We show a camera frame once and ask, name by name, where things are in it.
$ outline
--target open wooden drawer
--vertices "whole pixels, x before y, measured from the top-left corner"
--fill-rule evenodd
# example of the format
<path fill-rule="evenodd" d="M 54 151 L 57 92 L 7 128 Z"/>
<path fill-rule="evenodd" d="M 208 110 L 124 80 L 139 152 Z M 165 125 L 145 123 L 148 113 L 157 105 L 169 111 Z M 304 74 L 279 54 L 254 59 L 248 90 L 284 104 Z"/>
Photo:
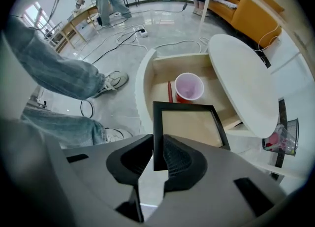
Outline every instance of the open wooden drawer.
<path fill-rule="evenodd" d="M 212 68 L 209 54 L 157 58 L 156 51 L 150 50 L 139 67 L 135 87 L 136 105 L 146 133 L 153 133 L 153 101 L 169 102 L 168 81 L 171 82 L 175 101 L 174 82 L 176 77 L 184 72 L 194 73 L 201 78 L 205 91 L 194 103 L 213 105 L 225 131 L 241 123 Z"/>

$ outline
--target white round tabletop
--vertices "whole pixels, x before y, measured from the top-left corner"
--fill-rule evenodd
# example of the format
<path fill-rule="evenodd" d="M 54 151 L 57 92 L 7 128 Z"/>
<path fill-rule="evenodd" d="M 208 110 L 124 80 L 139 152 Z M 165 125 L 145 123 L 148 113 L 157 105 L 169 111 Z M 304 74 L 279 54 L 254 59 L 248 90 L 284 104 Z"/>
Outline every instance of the white round tabletop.
<path fill-rule="evenodd" d="M 210 39 L 209 56 L 222 87 L 244 125 L 259 138 L 275 130 L 279 105 L 271 75 L 245 43 L 226 34 Z"/>

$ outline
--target floor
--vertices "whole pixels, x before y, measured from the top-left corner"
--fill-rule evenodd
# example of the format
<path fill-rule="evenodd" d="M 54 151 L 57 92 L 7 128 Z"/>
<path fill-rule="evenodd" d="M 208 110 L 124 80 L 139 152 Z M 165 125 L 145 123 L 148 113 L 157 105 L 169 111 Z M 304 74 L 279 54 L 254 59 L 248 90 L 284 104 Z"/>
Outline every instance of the floor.
<path fill-rule="evenodd" d="M 86 26 L 80 30 L 80 33 L 87 42 L 84 43 L 76 35 L 71 40 L 76 48 L 73 49 L 70 45 L 67 45 L 60 55 L 65 58 L 93 63 L 106 51 L 117 46 L 116 39 L 119 35 L 108 38 L 100 47 L 95 49 L 104 39 L 123 31 L 128 26 L 137 24 L 145 24 L 145 29 L 149 36 L 147 38 L 137 37 L 134 43 L 145 45 L 148 49 L 185 39 L 199 41 L 197 31 L 200 16 L 192 14 L 193 6 L 191 4 L 181 13 L 154 10 L 136 13 L 149 9 L 181 11 L 183 5 L 184 3 L 181 2 L 159 2 L 141 4 L 140 7 L 132 6 L 130 7 L 132 11 L 131 19 L 110 29 L 102 29 L 98 26 L 98 33 L 92 26 Z M 123 20 L 121 16 L 111 16 L 112 25 L 120 23 Z M 211 15 L 210 18 L 206 18 L 201 36 L 210 39 L 215 34 L 229 32 L 229 26 L 223 23 L 221 19 Z M 205 49 L 206 46 L 202 44 L 202 50 L 205 51 Z M 199 47 L 192 42 L 158 49 L 159 55 L 194 52 L 199 52 Z M 129 82 L 117 92 L 112 91 L 111 93 L 106 93 L 96 99 L 92 99 L 95 108 L 93 119 L 100 121 L 105 127 L 123 128 L 133 135 L 144 133 L 135 105 L 134 89 L 137 70 L 146 53 L 147 51 L 142 47 L 122 45 L 95 63 L 95 66 L 102 73 L 113 70 L 126 71 L 129 75 Z M 48 109 L 54 112 L 81 116 L 79 100 L 58 95 L 47 90 L 44 91 L 41 102 L 44 100 L 47 102 Z M 86 102 L 83 104 L 83 110 L 86 114 L 90 112 Z M 261 139 L 259 138 L 243 138 L 228 135 L 228 140 L 231 150 L 240 154 L 245 159 L 267 163 L 273 161 L 274 156 L 261 149 Z M 163 183 L 166 179 L 167 171 L 153 172 L 152 162 L 150 162 L 139 181 L 141 203 L 159 205 L 163 195 Z"/>

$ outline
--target sofa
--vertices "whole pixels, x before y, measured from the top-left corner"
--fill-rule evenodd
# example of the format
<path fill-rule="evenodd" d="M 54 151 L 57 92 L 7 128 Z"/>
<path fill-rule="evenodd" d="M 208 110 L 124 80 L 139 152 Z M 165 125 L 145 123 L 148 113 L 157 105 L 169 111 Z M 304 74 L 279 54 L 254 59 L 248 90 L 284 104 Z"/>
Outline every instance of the sofa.
<path fill-rule="evenodd" d="M 276 36 L 281 34 L 282 29 L 280 26 L 277 27 L 277 22 L 252 0 L 227 1 L 237 4 L 237 8 L 231 9 L 222 3 L 210 1 L 208 9 L 226 20 L 233 28 L 247 35 L 256 43 L 259 43 L 261 47 L 267 47 L 275 40 Z M 263 1 L 277 13 L 284 11 L 284 9 L 273 0 Z"/>

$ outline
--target cup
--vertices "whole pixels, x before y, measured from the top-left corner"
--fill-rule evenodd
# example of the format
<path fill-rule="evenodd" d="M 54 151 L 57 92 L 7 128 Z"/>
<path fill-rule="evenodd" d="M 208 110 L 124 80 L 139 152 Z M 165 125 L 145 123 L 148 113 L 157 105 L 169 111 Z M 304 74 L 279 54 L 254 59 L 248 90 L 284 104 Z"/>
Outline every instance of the cup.
<path fill-rule="evenodd" d="M 179 103 L 191 103 L 204 92 L 201 79 L 192 73 L 180 74 L 175 80 L 176 100 Z"/>

